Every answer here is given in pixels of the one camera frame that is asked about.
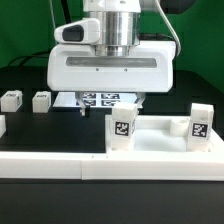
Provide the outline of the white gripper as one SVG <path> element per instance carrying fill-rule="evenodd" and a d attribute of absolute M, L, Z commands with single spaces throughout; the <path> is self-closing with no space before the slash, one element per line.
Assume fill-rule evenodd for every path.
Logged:
<path fill-rule="evenodd" d="M 173 41 L 141 41 L 127 57 L 99 57 L 90 45 L 58 44 L 49 56 L 47 84 L 53 91 L 78 91 L 83 117 L 90 112 L 83 92 L 138 92 L 135 104 L 141 107 L 145 92 L 171 89 L 174 56 Z"/>

